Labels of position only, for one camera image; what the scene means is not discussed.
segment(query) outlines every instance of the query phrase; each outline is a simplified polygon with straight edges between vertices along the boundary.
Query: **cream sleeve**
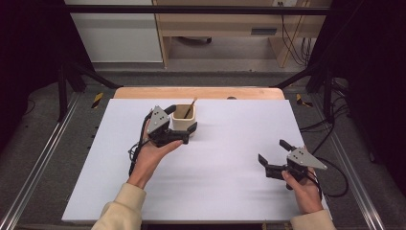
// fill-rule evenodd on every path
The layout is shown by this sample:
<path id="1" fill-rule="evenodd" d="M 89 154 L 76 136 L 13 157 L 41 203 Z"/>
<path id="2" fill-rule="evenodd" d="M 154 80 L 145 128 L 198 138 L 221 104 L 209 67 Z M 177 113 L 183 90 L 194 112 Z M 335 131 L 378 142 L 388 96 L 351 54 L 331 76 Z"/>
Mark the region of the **cream sleeve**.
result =
<path id="1" fill-rule="evenodd" d="M 107 203 L 92 229 L 138 230 L 141 228 L 141 208 L 146 192 L 125 183 L 114 201 Z"/>
<path id="2" fill-rule="evenodd" d="M 295 230 L 334 230 L 334 224 L 327 210 L 302 215 L 290 220 Z"/>

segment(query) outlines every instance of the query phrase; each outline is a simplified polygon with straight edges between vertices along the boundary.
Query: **metal frame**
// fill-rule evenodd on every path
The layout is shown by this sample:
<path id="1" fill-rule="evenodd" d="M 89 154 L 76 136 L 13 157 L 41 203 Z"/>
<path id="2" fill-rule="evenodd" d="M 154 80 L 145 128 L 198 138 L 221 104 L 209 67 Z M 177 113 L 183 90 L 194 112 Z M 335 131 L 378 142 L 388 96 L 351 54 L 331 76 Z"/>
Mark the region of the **metal frame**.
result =
<path id="1" fill-rule="evenodd" d="M 120 6 L 120 5 L 44 5 L 42 7 L 44 11 L 68 11 L 71 13 L 203 13 L 203 14 L 279 14 L 279 15 L 340 15 L 343 13 L 351 12 L 347 9 L 330 9 L 330 8 L 281 8 L 281 7 L 208 7 L 208 6 Z M 315 69 L 318 69 L 319 65 L 310 66 L 303 72 L 294 76 L 288 81 L 284 81 L 277 85 L 279 88 L 285 88 L 291 82 L 297 81 L 302 77 L 307 76 L 312 73 Z M 60 73 L 60 87 L 63 88 L 65 85 L 63 69 Z M 59 118 L 61 121 L 57 123 L 54 133 L 50 137 L 47 145 L 40 154 L 32 172 L 28 176 L 25 184 L 23 185 L 20 193 L 18 194 L 16 200 L 11 206 L 10 210 L 3 217 L 0 222 L 0 229 L 13 229 L 18 222 L 19 217 L 24 211 L 34 188 L 36 187 L 43 171 L 45 170 L 48 161 L 53 155 L 56 145 L 66 128 L 67 124 L 72 117 L 75 107 L 79 100 L 79 94 L 75 94 L 76 97 L 71 101 L 70 109 L 67 111 L 66 116 Z M 351 189 L 354 192 L 354 196 L 358 201 L 359 207 L 364 215 L 364 218 L 371 229 L 384 229 L 382 220 L 377 214 L 367 191 L 363 187 L 356 171 L 354 170 L 351 162 L 349 161 L 340 141 L 335 133 L 333 133 L 333 145 L 337 149 L 338 159 L 344 167 L 345 172 L 350 176 Z"/>

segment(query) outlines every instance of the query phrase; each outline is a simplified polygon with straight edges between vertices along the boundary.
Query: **human hand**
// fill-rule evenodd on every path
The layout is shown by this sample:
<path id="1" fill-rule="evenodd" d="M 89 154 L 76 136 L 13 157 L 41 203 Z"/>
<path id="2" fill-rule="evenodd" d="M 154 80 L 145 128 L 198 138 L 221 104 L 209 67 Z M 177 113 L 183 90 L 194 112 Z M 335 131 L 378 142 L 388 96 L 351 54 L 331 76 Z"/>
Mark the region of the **human hand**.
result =
<path id="1" fill-rule="evenodd" d="M 147 132 L 144 131 L 143 139 L 147 137 Z M 182 144 L 182 141 L 174 141 L 161 148 L 154 146 L 151 142 L 144 144 L 138 154 L 137 163 L 135 164 L 134 170 L 128 178 L 127 183 L 144 189 L 162 158 L 171 151 L 176 150 Z"/>
<path id="2" fill-rule="evenodd" d="M 314 178 L 314 170 L 311 168 L 308 168 L 308 170 L 311 172 L 308 173 L 308 176 Z M 298 203 L 299 211 L 303 215 L 324 209 L 319 197 L 319 189 L 311 180 L 305 177 L 298 182 L 293 175 L 287 171 L 282 171 L 282 176 L 286 183 L 295 191 L 296 202 Z"/>

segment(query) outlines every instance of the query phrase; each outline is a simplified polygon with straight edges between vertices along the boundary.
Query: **white table surface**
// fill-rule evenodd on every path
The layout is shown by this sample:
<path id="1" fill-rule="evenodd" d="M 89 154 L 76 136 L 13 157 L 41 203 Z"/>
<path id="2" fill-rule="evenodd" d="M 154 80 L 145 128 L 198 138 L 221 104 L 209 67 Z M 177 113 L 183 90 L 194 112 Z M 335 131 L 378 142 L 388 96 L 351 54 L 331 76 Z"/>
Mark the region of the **white table surface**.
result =
<path id="1" fill-rule="evenodd" d="M 62 220 L 96 221 L 128 179 L 127 151 L 149 110 L 190 102 L 110 100 Z M 293 192 L 284 181 L 266 178 L 258 161 L 260 153 L 269 164 L 285 164 L 280 139 L 304 145 L 289 101 L 197 100 L 195 106 L 196 133 L 161 161 L 146 186 L 144 223 L 252 223 L 299 215 Z"/>

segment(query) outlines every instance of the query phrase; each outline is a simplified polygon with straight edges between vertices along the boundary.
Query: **desk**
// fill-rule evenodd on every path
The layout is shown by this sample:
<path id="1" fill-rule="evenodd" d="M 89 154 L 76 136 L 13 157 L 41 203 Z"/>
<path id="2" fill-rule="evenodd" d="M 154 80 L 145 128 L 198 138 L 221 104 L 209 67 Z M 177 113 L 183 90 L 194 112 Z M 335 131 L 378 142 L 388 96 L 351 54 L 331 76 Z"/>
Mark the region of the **desk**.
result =
<path id="1" fill-rule="evenodd" d="M 197 131 L 188 145 L 162 160 L 147 184 L 144 223 L 253 223 L 299 215 L 294 194 L 283 181 L 266 178 L 258 162 L 261 153 L 273 164 L 285 163 L 287 152 L 279 139 L 304 144 L 289 101 L 213 100 L 214 92 L 218 98 L 230 93 L 242 98 L 244 91 L 250 97 L 258 91 L 262 98 L 283 98 L 280 90 L 270 88 L 119 89 L 106 108 L 62 220 L 97 220 L 127 179 L 126 151 L 138 139 L 145 111 L 156 104 L 165 108 L 190 103 L 196 95 L 209 98 L 195 103 Z M 145 99 L 154 92 L 161 92 L 160 97 L 167 92 L 171 99 Z M 142 99 L 128 100 L 136 95 Z"/>
<path id="2" fill-rule="evenodd" d="M 277 7 L 276 0 L 153 0 L 152 2 L 156 6 Z M 329 7 L 330 5 L 331 0 L 298 0 L 293 6 Z M 325 21 L 325 17 L 321 15 L 286 15 L 284 17 L 285 32 L 282 35 L 282 17 L 280 15 L 175 13 L 157 13 L 155 15 L 165 66 L 168 65 L 170 42 L 173 36 L 267 36 L 279 66 L 284 67 L 290 56 L 288 49 L 293 52 L 287 36 L 293 41 L 297 37 L 317 38 Z M 255 33 L 255 30 L 260 30 L 261 33 Z M 285 39 L 289 48 L 285 46 L 282 38 Z"/>

